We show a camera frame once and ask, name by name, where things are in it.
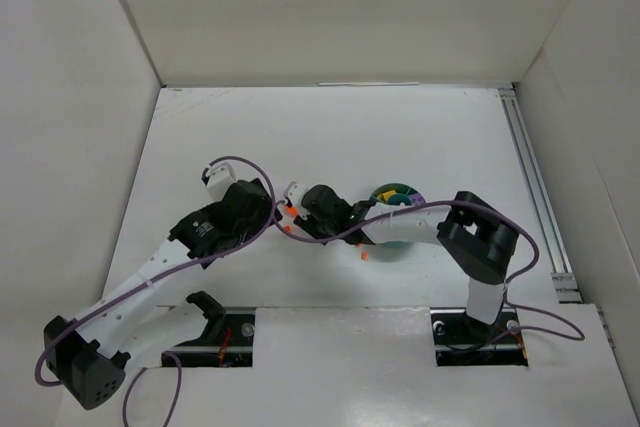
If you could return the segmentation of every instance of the robotic arm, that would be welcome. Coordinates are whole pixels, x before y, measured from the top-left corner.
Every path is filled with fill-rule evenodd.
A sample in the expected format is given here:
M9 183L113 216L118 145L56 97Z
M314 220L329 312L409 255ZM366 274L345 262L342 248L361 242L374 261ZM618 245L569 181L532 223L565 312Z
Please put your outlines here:
M202 180L213 203L178 222L138 272L77 318L84 318L141 284L146 283L148 288L79 327L47 357L49 370L85 409L106 402L132 367L153 365L150 361L157 365L160 354L175 345L198 337L213 339L219 334L225 309L199 291L210 262L170 276L169 271L177 264L228 251L253 238L269 221L274 199L259 179L236 180L228 164L205 170ZM404 241L443 245L470 277L467 315L484 325L495 322L503 301L507 267L518 240L518 234L499 220L470 208L451 208L444 215L422 210L372 220L403 207L370 200L350 205L324 185L308 189L292 183L285 199L299 214L295 225L315 239L328 239L370 221L342 240L349 244ZM469 192L459 192L456 200L489 207ZM272 222L281 219L276 211ZM151 282L163 273L167 277ZM146 320L160 305L173 308ZM49 322L44 329L45 347L73 323L60 316Z

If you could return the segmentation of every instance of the white wall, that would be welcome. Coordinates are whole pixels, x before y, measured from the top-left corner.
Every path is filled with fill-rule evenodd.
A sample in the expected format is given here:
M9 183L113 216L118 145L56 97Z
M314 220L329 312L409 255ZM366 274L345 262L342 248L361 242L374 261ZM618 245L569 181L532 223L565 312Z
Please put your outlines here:
M567 0L127 0L165 83L520 80Z
M585 298L640 412L640 2L571 0L518 89Z
M0 13L0 411L46 426L42 328L101 291L159 85L117 0Z

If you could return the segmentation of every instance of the orange gripper tip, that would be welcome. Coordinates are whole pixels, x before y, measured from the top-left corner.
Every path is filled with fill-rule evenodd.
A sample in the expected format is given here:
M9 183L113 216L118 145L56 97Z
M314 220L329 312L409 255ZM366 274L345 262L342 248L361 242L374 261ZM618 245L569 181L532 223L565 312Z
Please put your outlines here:
M287 207L286 205L284 206L284 210L287 212L287 214L289 214L291 217L297 217L298 216L298 211L296 210L295 207Z

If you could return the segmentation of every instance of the white panel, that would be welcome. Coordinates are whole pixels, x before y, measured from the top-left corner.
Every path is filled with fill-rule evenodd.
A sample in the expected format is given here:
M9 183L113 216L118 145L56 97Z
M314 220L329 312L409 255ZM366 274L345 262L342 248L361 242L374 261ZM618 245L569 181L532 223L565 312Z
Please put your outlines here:
M525 368L437 367L426 308L261 310L254 367L186 369L171 425L637 426L595 308L554 311L587 340L525 333ZM535 314L521 319L558 328ZM162 425L175 378L175 369L144 374L129 404L132 425ZM123 391L91 412L66 395L57 427L118 425Z
M388 182L409 184L431 200L471 190L542 238L494 89L164 89L107 292L138 269L182 217L210 202L200 173L228 154L258 162L279 195L292 180L330 185L349 202ZM255 177L242 165L236 175ZM361 249L345 243L304 245L273 229L213 264L202 287L227 306L466 304L468 277L441 246L366 251L365 262ZM530 258L521 241L512 271ZM539 266L514 282L513 298L555 302L550 270L543 249Z
M567 0L127 0L162 80L519 80Z
M580 288L640 409L640 9L571 0L519 98Z
M117 0L0 0L0 410L52 425L42 329L96 300L158 83Z

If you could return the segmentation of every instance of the white table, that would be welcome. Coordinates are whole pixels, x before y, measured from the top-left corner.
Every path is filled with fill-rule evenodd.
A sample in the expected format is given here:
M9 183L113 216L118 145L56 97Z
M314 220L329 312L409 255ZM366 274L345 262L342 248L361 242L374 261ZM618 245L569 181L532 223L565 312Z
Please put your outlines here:
M409 184L428 200L475 192L541 244L538 267L514 282L510 297L570 316L588 339L525 335L530 369L439 368L428 307L464 306L467 297L467 278L444 249L367 248L363 261L362 250L346 244L302 245L267 231L214 263L202 286L226 306L280 307L259 311L255 366L188 369L172 425L635 425L595 309L557 304L496 90L164 89L107 292L142 265L178 220L209 201L200 173L228 154L257 162L278 192L292 180L328 184L350 202L388 182ZM254 176L242 166L237 172ZM520 242L511 271L530 256ZM556 327L526 313L521 320ZM146 374L132 397L135 426L161 425L174 380L173 369ZM119 425L124 390L92 412L67 394L57 425Z

